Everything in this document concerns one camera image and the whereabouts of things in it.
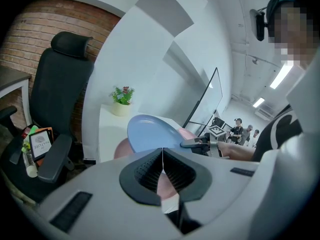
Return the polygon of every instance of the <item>chair armrest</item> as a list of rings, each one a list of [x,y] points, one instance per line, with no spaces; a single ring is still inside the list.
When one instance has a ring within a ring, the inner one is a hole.
[[[4,109],[0,110],[0,121],[9,118],[11,115],[17,112],[17,108],[15,106],[8,106]]]
[[[46,153],[42,165],[38,170],[41,181],[55,183],[64,167],[71,148],[71,137],[61,134]]]
[[[17,112],[15,106],[9,106],[0,110],[0,125],[7,127],[12,136],[17,136],[19,131],[15,127],[14,123],[11,121],[10,116]]]

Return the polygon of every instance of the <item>black shirt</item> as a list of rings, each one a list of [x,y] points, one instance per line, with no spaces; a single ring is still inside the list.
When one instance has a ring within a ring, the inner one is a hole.
[[[286,140],[301,132],[295,112],[290,105],[286,106],[261,132],[251,160],[260,162],[265,152],[279,149]]]
[[[242,135],[243,131],[244,131],[244,129],[243,129],[242,126],[233,127],[233,128],[230,130],[230,132],[233,132],[235,135]],[[239,138],[237,138],[237,137],[233,137],[233,136],[231,137],[231,140],[232,140],[233,142],[237,142],[238,139],[239,139]]]

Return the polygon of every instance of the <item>man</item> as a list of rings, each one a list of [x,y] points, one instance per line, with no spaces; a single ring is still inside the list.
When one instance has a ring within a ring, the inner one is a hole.
[[[235,143],[238,144],[239,138],[241,138],[241,135],[244,131],[244,128],[241,126],[242,119],[238,118],[235,119],[235,127],[233,127],[230,131],[228,131],[228,134],[230,135],[226,142],[228,143]]]
[[[249,148],[256,148],[256,144],[257,144],[257,141],[258,141],[257,136],[258,136],[259,132],[260,131],[258,129],[256,129],[254,131],[253,137],[250,138],[249,141],[245,141],[244,146],[245,147],[249,147]]]
[[[268,35],[275,46],[287,51],[287,60],[306,70],[315,55],[320,56],[319,25],[312,13],[293,0],[270,0],[266,8]],[[302,128],[291,106],[285,107],[261,132],[252,147],[218,142],[223,156],[233,160],[260,162],[263,154],[279,149]]]
[[[241,140],[239,141],[239,145],[243,146],[248,138],[250,138],[250,132],[252,131],[253,126],[251,124],[248,125],[247,129],[245,129],[241,134]]]

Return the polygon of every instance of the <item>white table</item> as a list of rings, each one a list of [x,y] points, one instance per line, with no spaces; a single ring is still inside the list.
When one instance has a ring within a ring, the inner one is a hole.
[[[30,74],[11,68],[0,66],[0,98],[8,93],[21,88],[22,105],[26,124],[32,124],[29,110],[29,79]]]
[[[102,104],[99,117],[99,161],[102,163],[114,159],[115,151],[121,141],[128,138],[127,127],[131,118],[145,113],[131,112],[128,116],[116,116],[111,112],[112,106]],[[157,116],[176,130],[179,124],[170,118]]]

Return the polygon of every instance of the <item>black office chair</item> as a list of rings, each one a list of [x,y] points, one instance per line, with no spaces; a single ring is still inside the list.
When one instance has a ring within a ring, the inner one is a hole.
[[[51,48],[41,55],[31,98],[32,122],[40,128],[52,127],[54,143],[38,168],[38,176],[31,178],[21,155],[23,138],[14,130],[10,115],[13,106],[0,111],[0,124],[15,137],[5,148],[0,166],[8,179],[27,197],[39,203],[49,193],[66,182],[67,168],[73,168],[68,155],[77,140],[70,129],[71,115],[77,98],[94,69],[85,58],[92,37],[60,32],[51,41]]]

